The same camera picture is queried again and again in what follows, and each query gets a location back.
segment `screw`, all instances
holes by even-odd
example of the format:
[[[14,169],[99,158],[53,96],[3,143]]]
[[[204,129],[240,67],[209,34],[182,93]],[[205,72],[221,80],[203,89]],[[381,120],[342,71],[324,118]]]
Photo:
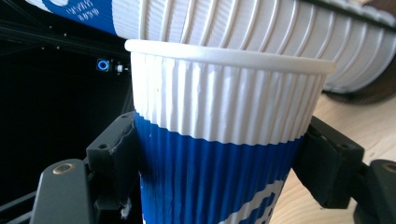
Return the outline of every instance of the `screw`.
[[[67,172],[72,171],[76,166],[73,163],[63,163],[58,165],[52,170],[52,173],[55,175],[63,175]]]

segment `black device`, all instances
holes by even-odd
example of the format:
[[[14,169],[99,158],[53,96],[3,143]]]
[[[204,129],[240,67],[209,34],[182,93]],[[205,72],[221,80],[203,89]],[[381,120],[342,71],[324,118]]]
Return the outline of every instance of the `black device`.
[[[356,224],[396,223],[396,162],[377,160],[368,166],[361,162],[363,153],[313,117],[292,168],[322,207],[344,209],[354,198]],[[37,192],[0,206],[0,217],[32,224],[141,223],[138,154],[134,112],[129,112],[87,147],[84,161],[49,166]]]

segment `white logo print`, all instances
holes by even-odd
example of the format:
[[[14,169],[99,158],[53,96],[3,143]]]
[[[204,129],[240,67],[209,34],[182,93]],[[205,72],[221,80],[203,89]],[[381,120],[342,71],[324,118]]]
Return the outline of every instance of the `white logo print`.
[[[244,203],[239,211],[231,213],[227,219],[219,222],[219,224],[239,223],[240,221],[247,219],[251,212],[260,206],[262,200],[268,198],[272,193],[274,193],[276,197],[273,199],[272,203],[265,208],[264,214],[256,220],[256,224],[263,223],[271,215],[270,212],[275,207],[275,203],[279,197],[280,191],[282,190],[283,183],[284,182],[281,180],[276,180],[274,184],[268,184],[264,190],[257,192],[250,202]]]

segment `blue and white paper cup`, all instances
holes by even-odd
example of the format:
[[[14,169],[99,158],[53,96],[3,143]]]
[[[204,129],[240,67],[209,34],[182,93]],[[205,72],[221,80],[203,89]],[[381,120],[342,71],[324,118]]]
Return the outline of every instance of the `blue and white paper cup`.
[[[268,223],[334,63],[128,40],[146,223]]]

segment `blue light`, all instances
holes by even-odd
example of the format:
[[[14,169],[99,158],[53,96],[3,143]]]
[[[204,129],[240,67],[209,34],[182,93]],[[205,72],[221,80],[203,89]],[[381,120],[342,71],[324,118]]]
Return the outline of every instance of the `blue light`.
[[[103,72],[108,71],[109,66],[110,66],[110,62],[108,60],[98,60],[97,67],[100,71]]]

